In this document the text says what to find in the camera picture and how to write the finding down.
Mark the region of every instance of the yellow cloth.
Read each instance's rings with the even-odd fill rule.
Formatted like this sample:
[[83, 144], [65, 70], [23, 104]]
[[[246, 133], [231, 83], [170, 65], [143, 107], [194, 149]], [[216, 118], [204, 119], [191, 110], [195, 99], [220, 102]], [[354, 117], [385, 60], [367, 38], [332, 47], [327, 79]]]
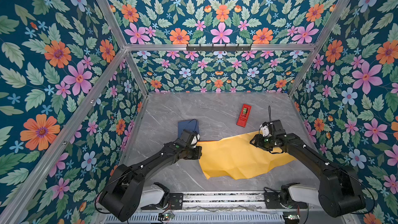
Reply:
[[[287, 153], [271, 154], [251, 145], [249, 142], [257, 133], [250, 132], [219, 141], [198, 142], [202, 147], [199, 163], [206, 178], [227, 175], [235, 180], [248, 179], [295, 159]], [[281, 152], [281, 149], [274, 148], [273, 151]]]

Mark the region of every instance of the gray marble surface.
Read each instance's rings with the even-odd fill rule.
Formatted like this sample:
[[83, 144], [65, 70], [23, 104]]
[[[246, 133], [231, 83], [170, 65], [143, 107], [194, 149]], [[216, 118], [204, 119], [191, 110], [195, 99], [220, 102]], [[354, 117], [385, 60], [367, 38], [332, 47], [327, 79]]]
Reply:
[[[243, 104], [251, 105], [246, 127], [236, 125]], [[196, 118], [201, 140], [219, 140], [253, 132], [268, 121], [268, 105], [272, 119], [280, 119], [286, 132], [296, 133], [309, 146], [308, 138], [291, 99], [285, 93], [177, 93], [152, 94], [145, 109], [135, 143], [125, 160], [132, 165], [158, 152], [164, 143], [177, 138], [177, 123]], [[231, 177], [206, 179], [197, 160], [180, 160], [165, 168], [149, 181], [160, 182], [171, 191], [251, 191], [264, 186], [280, 189], [283, 184], [297, 182], [312, 187], [319, 180], [301, 162], [295, 160], [251, 179]]]

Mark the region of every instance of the red box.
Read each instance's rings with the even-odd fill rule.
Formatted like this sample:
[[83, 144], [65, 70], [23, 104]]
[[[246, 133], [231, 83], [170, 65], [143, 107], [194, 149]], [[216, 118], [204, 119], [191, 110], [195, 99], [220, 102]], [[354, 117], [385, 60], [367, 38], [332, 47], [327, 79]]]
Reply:
[[240, 111], [240, 115], [238, 118], [238, 122], [236, 123], [238, 126], [246, 127], [246, 122], [249, 118], [250, 110], [251, 110], [251, 106], [243, 104], [242, 110]]

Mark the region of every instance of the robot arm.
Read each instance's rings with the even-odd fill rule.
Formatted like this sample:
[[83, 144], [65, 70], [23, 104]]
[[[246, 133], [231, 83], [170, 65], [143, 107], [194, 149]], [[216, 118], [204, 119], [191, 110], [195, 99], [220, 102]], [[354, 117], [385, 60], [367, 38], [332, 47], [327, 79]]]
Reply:
[[[320, 206], [331, 217], [339, 217], [365, 208], [365, 199], [361, 191], [356, 171], [351, 167], [341, 167], [333, 163], [311, 148], [296, 134], [286, 134], [281, 121], [266, 122], [263, 127], [268, 129], [269, 136], [264, 137], [257, 134], [250, 143], [255, 147], [273, 153], [274, 147], [279, 147], [283, 152], [289, 153], [298, 161], [309, 168], [320, 180], [318, 200]], [[290, 186], [290, 194], [301, 193], [303, 196], [311, 195], [313, 189], [300, 189], [297, 186]], [[317, 203], [311, 197], [307, 198], [310, 203]]]

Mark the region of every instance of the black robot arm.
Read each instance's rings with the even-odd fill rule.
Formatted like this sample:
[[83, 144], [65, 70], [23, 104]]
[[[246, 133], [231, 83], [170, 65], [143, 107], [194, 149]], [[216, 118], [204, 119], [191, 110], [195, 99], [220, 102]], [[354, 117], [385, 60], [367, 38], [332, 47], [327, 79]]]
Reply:
[[194, 147], [196, 137], [196, 132], [183, 130], [180, 138], [164, 144], [159, 152], [146, 160], [129, 167], [119, 165], [102, 190], [99, 203], [120, 221], [126, 221], [140, 203], [146, 180], [180, 159], [200, 158], [202, 147]]

